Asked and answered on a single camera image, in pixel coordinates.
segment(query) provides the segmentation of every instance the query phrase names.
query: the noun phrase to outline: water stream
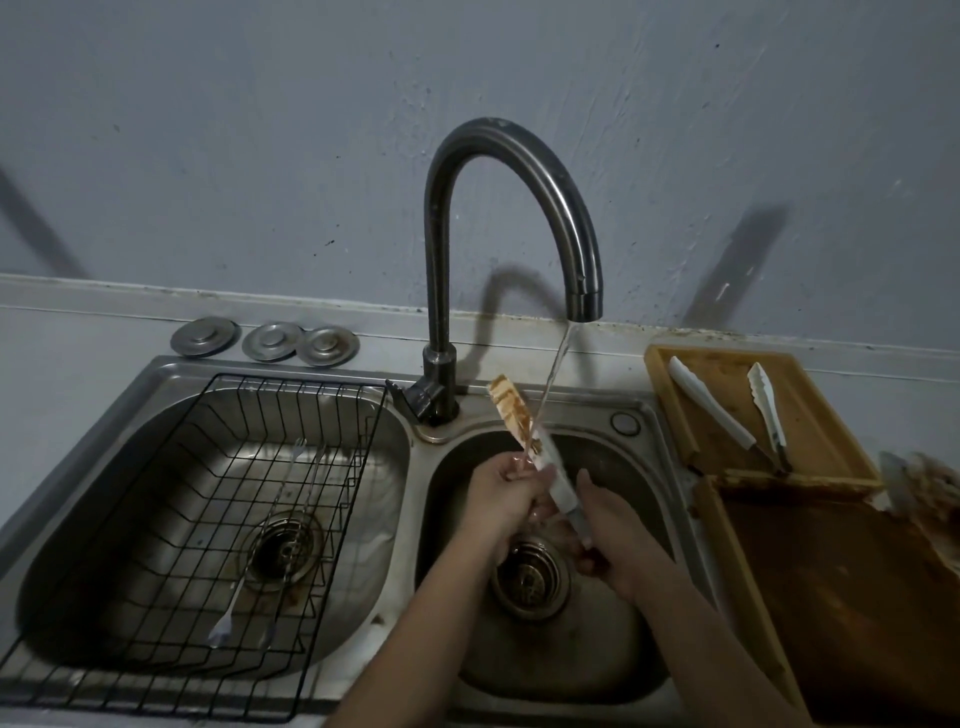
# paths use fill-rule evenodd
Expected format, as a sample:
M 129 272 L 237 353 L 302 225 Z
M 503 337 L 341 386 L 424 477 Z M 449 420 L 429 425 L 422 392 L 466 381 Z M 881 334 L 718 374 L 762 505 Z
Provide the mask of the water stream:
M 534 421 L 530 424 L 530 432 L 536 430 L 537 425 L 543 422 L 543 410 L 546 407 L 547 398 L 550 396 L 550 389 L 553 387 L 554 379 L 557 378 L 557 372 L 560 371 L 560 365 L 564 361 L 564 355 L 567 350 L 570 348 L 570 341 L 573 338 L 573 332 L 577 329 L 579 324 L 573 321 L 566 322 L 566 331 L 564 332 L 564 338 L 560 342 L 560 346 L 557 347 L 557 355 L 553 359 L 553 366 L 550 367 L 550 376 L 546 378 L 546 384 L 543 387 L 543 394 L 540 395 L 540 403 L 537 405 L 537 411 L 534 413 Z M 533 440 L 531 437 L 527 441 L 526 447 L 523 449 L 523 454 L 527 457 L 530 455 L 530 442 Z

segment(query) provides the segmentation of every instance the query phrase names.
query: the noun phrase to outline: drain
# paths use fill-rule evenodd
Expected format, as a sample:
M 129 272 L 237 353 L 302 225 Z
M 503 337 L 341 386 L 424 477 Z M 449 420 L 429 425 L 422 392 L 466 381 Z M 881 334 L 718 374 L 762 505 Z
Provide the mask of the drain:
M 274 513 L 258 523 L 238 555 L 238 570 L 247 564 L 247 582 L 260 592 L 276 592 L 289 574 L 288 586 L 317 564 L 324 547 L 324 531 L 304 511 Z
M 510 553 L 491 579 L 493 594 L 515 617 L 553 617 L 570 594 L 570 574 L 557 550 L 529 534 L 514 538 Z

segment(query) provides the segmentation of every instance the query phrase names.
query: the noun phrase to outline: wall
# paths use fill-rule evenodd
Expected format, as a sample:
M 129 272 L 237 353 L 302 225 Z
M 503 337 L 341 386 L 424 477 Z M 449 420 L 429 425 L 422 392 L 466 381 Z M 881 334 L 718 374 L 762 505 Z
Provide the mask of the wall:
M 958 30 L 934 0 L 3 0 L 0 269 L 423 305 L 431 153 L 498 115 L 578 183 L 607 319 L 955 349 Z M 508 170 L 453 210 L 455 307 L 560 312 Z

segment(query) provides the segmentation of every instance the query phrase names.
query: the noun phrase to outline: black wire rack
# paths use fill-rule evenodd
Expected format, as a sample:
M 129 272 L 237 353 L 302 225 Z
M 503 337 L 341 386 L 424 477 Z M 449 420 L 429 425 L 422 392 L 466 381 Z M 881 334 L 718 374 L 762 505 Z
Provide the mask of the black wire rack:
M 31 564 L 0 702 L 293 717 L 384 398 L 219 375 L 141 427 Z

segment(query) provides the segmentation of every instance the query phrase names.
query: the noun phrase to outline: cutting board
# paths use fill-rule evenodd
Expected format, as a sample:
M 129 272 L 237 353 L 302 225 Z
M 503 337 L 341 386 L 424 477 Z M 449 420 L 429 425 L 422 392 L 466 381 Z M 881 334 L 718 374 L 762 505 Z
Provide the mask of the cutting board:
M 818 723 L 960 721 L 960 580 L 859 484 L 706 477 L 695 491 L 740 627 Z
M 792 355 L 655 344 L 647 349 L 644 360 L 677 449 L 687 466 L 702 474 L 772 471 L 762 455 L 741 448 L 677 387 L 666 368 L 671 356 L 677 356 L 698 376 L 717 401 L 769 452 L 770 438 L 747 380 L 750 368 L 759 362 L 774 387 L 794 473 L 846 482 L 879 482 L 870 458 Z

